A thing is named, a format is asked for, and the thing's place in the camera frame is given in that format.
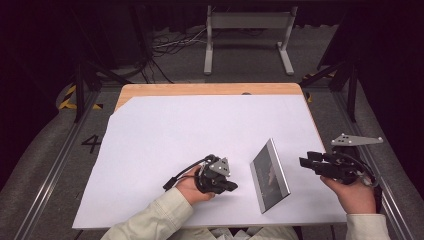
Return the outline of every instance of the silver metal bracket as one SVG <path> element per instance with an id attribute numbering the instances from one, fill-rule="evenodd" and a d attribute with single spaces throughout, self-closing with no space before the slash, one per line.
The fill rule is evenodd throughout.
<path id="1" fill-rule="evenodd" d="M 368 138 L 368 137 L 359 137 L 352 135 L 345 135 L 342 133 L 338 138 L 331 141 L 331 145 L 333 146 L 360 146 L 367 144 L 376 144 L 382 143 L 383 139 L 379 138 Z"/>
<path id="2" fill-rule="evenodd" d="M 230 177 L 231 175 L 227 158 L 219 159 L 217 162 L 210 165 L 209 169 L 226 177 Z"/>

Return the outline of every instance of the table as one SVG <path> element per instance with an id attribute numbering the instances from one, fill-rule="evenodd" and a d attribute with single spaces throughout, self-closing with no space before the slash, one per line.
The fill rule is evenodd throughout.
<path id="1" fill-rule="evenodd" d="M 270 137 L 292 194 L 261 214 L 249 164 Z M 239 188 L 196 205 L 183 227 L 345 222 L 334 193 L 300 167 L 309 150 L 324 151 L 297 84 L 127 85 L 73 228 L 125 221 L 162 194 L 170 177 L 211 153 L 228 157 L 229 180 Z"/>

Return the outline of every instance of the floor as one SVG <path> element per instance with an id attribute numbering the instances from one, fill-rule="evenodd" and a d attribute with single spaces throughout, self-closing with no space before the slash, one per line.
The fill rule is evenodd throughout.
<path id="1" fill-rule="evenodd" d="M 257 31 L 223 31 L 214 36 L 214 65 L 210 76 L 203 74 L 205 41 L 201 38 L 196 44 L 187 46 L 175 54 L 164 54 L 154 57 L 161 71 L 167 78 L 178 83 L 237 83 L 237 82 L 300 82 L 302 77 L 316 72 L 316 66 L 323 55 L 337 26 L 320 28 L 295 28 L 289 41 L 288 53 L 295 71 L 293 76 L 284 72 L 275 43 L 280 39 L 281 32 L 275 30 Z M 193 28 L 193 33 L 202 28 Z M 172 39 L 176 34 L 166 31 L 156 35 L 166 34 Z M 130 71 L 120 69 L 121 74 Z M 166 83 L 157 66 L 151 64 L 143 74 L 130 78 L 135 83 Z M 75 125 L 75 109 L 61 109 L 22 156 L 9 182 L 0 194 L 0 239 L 100 239 L 105 230 L 78 231 L 71 228 L 76 211 L 84 193 L 85 185 L 93 168 L 99 151 L 93 143 L 93 136 L 101 141 L 107 129 L 109 116 L 113 113 L 122 86 L 103 80 L 104 87 L 99 94 L 87 92 L 93 103 L 102 104 L 102 109 L 91 109 L 81 124 Z M 327 150 L 331 148 L 330 141 L 341 133 L 353 134 L 359 130 L 363 136 L 383 137 L 384 132 L 379 127 L 372 109 L 367 103 L 365 94 L 359 86 L 356 118 L 357 123 L 349 124 L 344 114 L 343 106 L 338 103 L 346 99 L 346 91 L 331 93 L 326 88 L 328 80 L 322 80 L 305 89 L 312 96 L 308 103 L 319 134 Z M 68 87 L 63 90 L 58 99 L 58 106 Z M 371 158 L 389 188 L 387 191 L 396 203 L 396 219 L 388 208 L 384 213 L 388 216 L 389 232 L 392 239 L 419 239 L 424 236 L 423 201 L 403 172 L 396 156 L 385 142 L 378 146 L 367 148 Z M 56 178 L 48 178 L 56 173 Z M 51 183 L 50 188 L 43 192 L 43 184 Z M 40 192 L 45 199 L 40 201 L 38 211 L 31 208 Z M 345 225 L 306 226 L 302 227 L 303 238 L 309 239 L 344 239 Z"/>

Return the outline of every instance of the white sleeve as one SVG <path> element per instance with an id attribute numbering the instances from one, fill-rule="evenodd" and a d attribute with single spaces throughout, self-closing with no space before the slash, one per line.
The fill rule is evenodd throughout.
<path id="1" fill-rule="evenodd" d="M 102 240 L 167 239 L 192 214 L 191 205 L 178 189 L 172 188 L 126 222 L 110 228 Z"/>
<path id="2" fill-rule="evenodd" d="M 346 240 L 390 239 L 382 214 L 347 214 Z"/>

